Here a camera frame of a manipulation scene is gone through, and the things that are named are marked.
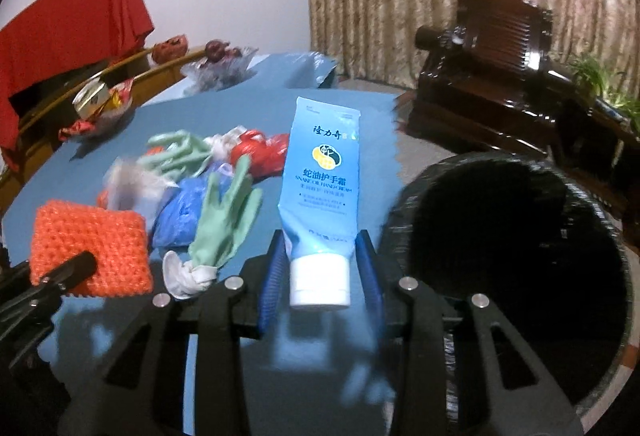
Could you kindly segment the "orange foam net sleeve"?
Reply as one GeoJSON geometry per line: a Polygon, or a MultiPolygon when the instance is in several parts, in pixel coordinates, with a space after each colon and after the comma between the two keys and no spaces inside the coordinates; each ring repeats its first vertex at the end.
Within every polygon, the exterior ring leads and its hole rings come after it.
{"type": "Polygon", "coordinates": [[[125,297],[152,291],[148,235],[141,215],[57,200],[40,206],[30,242],[30,282],[37,284],[82,252],[96,257],[96,273],[73,287],[73,295],[125,297]]]}

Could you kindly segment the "blue hand cream tube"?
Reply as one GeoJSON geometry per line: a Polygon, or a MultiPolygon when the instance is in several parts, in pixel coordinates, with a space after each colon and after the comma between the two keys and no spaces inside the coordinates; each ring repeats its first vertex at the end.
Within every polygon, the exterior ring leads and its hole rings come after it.
{"type": "Polygon", "coordinates": [[[350,306],[359,188],[360,112],[297,99],[278,203],[293,308],[350,306]]]}

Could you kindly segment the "black lined trash bin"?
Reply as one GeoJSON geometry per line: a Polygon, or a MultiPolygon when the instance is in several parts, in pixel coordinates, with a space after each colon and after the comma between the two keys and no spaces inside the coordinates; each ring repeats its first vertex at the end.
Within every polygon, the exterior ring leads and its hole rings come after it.
{"type": "Polygon", "coordinates": [[[600,206],[549,163],[489,152],[427,167],[400,191],[378,248],[450,305],[495,300],[585,430],[623,390],[629,261],[600,206]]]}

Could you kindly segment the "green rubber glove near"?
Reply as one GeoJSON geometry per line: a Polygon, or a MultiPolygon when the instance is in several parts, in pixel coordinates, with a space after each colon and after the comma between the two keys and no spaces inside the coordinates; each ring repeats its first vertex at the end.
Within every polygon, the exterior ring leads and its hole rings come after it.
{"type": "Polygon", "coordinates": [[[219,179],[211,175],[194,241],[184,261],[174,252],[163,258],[163,279],[169,295],[187,300],[203,294],[219,277],[220,269],[239,251],[262,206],[262,190],[255,188],[250,158],[234,167],[231,185],[219,195],[219,179]]]}

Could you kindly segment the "green rubber glove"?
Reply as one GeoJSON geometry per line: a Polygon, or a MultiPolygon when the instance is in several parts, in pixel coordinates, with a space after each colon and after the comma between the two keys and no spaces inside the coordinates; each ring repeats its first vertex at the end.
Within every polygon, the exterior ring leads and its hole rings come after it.
{"type": "Polygon", "coordinates": [[[174,252],[163,258],[163,279],[169,295],[187,300],[203,294],[219,277],[220,269],[239,251],[262,206],[262,190],[255,188],[250,158],[234,167],[231,185],[219,195],[219,179],[211,175],[194,241],[184,261],[174,252]]]}
{"type": "Polygon", "coordinates": [[[137,164],[173,182],[199,176],[213,159],[203,138],[186,130],[159,133],[146,142],[148,151],[137,164]]]}

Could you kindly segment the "blue plastic bag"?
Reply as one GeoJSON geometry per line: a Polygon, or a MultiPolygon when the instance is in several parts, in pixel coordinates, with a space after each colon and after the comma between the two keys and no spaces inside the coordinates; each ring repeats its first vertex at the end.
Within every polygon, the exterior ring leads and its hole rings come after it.
{"type": "Polygon", "coordinates": [[[182,179],[179,191],[157,216],[151,237],[152,248],[182,248],[194,241],[211,175],[218,176],[219,195],[224,196],[231,185],[233,167],[229,163],[215,163],[201,176],[182,179]]]}

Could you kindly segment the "red plastic bag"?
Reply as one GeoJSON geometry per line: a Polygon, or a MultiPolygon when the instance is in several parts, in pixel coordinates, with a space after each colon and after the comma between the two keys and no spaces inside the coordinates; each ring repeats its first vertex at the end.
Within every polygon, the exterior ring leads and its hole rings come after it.
{"type": "Polygon", "coordinates": [[[282,174],[288,153],[288,133],[278,133],[271,137],[261,131],[250,129],[241,133],[239,143],[230,152],[230,163],[238,165],[242,156],[250,158],[250,174],[254,179],[265,179],[282,174]]]}

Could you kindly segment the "green rubber glove far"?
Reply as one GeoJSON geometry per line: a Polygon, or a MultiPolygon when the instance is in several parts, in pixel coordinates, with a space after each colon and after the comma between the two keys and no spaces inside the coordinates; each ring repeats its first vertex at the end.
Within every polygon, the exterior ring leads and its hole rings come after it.
{"type": "Polygon", "coordinates": [[[159,133],[146,142],[148,151],[137,164],[173,182],[199,176],[213,159],[203,138],[186,130],[159,133]]]}

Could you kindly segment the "snack dish with box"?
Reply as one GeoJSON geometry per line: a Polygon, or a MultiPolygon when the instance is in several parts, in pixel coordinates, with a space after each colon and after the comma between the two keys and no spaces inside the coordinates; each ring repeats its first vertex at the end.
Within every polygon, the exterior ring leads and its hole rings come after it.
{"type": "Polygon", "coordinates": [[[134,109],[132,106],[132,78],[113,87],[101,79],[93,79],[74,96],[72,101],[77,119],[72,125],[58,130],[58,140],[92,141],[109,133],[114,133],[125,117],[134,109]]]}

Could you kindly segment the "glass fruit bowl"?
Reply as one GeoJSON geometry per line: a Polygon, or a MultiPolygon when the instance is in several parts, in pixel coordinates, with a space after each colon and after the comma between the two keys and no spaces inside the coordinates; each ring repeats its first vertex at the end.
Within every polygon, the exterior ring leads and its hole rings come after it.
{"type": "Polygon", "coordinates": [[[194,92],[227,89],[250,78],[250,62],[257,52],[257,48],[210,40],[203,58],[184,64],[180,73],[194,84],[194,92]]]}

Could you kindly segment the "red ornament on bench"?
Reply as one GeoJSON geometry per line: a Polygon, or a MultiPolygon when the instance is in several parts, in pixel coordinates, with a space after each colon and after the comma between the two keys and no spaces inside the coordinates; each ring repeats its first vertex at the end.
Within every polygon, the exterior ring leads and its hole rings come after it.
{"type": "Polygon", "coordinates": [[[177,60],[177,58],[182,58],[188,50],[188,38],[186,38],[185,34],[182,34],[154,44],[151,56],[155,64],[162,65],[177,60]]]}

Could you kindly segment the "red cloth on chair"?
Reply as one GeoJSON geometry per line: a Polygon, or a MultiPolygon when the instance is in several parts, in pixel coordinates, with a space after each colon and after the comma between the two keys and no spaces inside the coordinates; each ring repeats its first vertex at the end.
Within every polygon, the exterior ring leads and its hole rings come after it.
{"type": "Polygon", "coordinates": [[[12,170],[18,114],[11,96],[36,82],[140,49],[154,30],[144,0],[36,0],[1,29],[1,153],[12,170]]]}

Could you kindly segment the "green potted plant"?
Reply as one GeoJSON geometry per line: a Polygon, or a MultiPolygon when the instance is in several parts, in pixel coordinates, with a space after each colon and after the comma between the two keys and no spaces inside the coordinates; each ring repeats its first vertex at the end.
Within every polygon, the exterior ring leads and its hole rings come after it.
{"type": "Polygon", "coordinates": [[[635,135],[639,134],[639,99],[629,96],[622,88],[616,87],[614,80],[622,73],[613,73],[588,53],[573,56],[570,70],[577,87],[596,103],[623,116],[635,135]]]}

